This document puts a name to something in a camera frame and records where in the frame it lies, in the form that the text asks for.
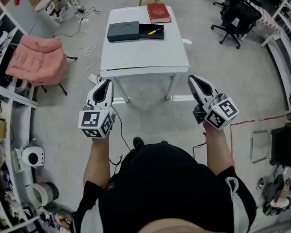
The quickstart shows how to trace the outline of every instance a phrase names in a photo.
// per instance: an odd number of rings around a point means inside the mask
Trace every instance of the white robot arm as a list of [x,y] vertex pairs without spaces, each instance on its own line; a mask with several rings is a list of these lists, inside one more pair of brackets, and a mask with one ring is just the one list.
[[214,84],[205,78],[190,75],[188,84],[198,102],[193,110],[198,124],[206,120],[217,130],[221,130],[239,113],[233,100],[224,93],[219,93]]
[[79,129],[89,138],[105,138],[114,123],[113,83],[104,80],[87,95],[86,104],[79,112]]

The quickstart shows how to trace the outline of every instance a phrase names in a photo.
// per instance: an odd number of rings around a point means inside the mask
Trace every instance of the shoe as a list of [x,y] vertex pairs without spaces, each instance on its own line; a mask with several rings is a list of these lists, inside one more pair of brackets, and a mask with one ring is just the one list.
[[143,140],[140,137],[135,137],[133,139],[132,143],[133,143],[134,148],[136,150],[142,148],[145,145],[145,143],[143,142]]

